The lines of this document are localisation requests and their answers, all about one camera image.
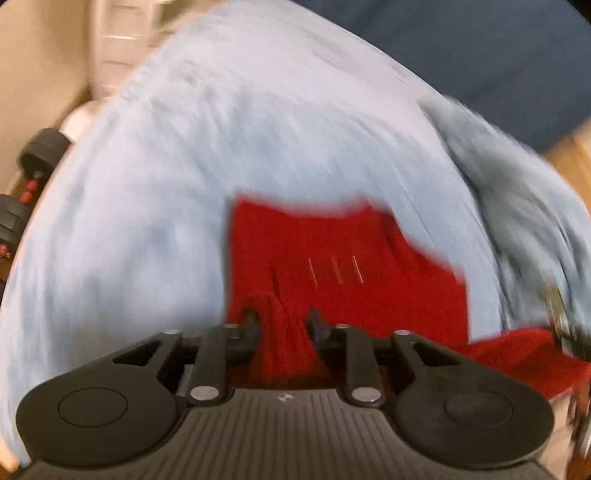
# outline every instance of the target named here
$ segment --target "red towel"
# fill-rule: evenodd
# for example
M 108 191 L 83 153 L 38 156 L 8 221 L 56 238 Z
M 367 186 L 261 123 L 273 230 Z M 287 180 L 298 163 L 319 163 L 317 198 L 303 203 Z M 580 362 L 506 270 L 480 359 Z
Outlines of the red towel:
M 311 386 L 328 378 L 306 332 L 307 312 L 373 337 L 412 330 L 552 397 L 591 377 L 564 356 L 549 332 L 520 330 L 468 345 L 466 287 L 441 261 L 404 238 L 391 214 L 369 205 L 291 215 L 243 200 L 231 225 L 229 320 L 258 312 L 261 347 L 248 381 Z

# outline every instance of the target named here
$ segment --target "black dumbbell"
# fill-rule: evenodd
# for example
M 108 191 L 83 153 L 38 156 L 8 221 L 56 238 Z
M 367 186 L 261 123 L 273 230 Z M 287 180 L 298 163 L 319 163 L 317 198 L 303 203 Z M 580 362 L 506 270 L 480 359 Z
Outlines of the black dumbbell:
M 14 255 L 31 216 L 33 194 L 47 184 L 69 146 L 57 128 L 44 128 L 22 149 L 18 164 L 28 183 L 19 200 L 0 195 L 0 258 Z

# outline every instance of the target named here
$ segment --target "wooden floor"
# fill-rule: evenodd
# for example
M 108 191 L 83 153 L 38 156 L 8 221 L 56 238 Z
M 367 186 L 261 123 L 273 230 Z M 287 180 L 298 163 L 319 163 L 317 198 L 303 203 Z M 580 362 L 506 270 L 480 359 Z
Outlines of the wooden floor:
M 591 122 L 546 153 L 591 211 Z

